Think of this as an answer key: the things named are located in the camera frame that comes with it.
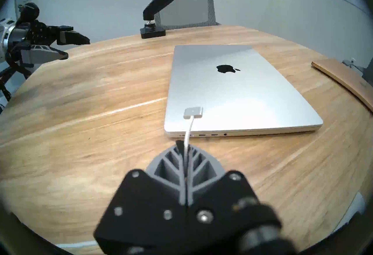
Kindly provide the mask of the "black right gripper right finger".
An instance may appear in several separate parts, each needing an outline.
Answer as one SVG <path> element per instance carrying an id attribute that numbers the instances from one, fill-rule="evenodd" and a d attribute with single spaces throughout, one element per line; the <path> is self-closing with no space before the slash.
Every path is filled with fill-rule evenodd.
<path id="1" fill-rule="evenodd" d="M 291 255 L 282 223 L 246 177 L 189 145 L 186 163 L 188 255 Z"/>

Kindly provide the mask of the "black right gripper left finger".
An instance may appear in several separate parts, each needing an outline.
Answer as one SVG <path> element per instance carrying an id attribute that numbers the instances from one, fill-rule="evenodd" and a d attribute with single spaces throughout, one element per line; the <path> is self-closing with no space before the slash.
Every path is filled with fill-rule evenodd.
<path id="1" fill-rule="evenodd" d="M 104 254 L 141 253 L 177 233 L 187 203 L 183 151 L 173 145 L 125 175 L 93 234 Z"/>

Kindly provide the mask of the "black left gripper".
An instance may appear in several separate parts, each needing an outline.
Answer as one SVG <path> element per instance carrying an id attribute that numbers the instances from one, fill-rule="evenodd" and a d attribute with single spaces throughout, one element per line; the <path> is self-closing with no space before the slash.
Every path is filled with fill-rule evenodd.
<path id="1" fill-rule="evenodd" d="M 73 27 L 47 26 L 39 21 L 15 24 L 9 34 L 10 65 L 41 65 L 69 58 L 68 53 L 52 48 L 57 45 L 89 45 L 90 39 Z"/>

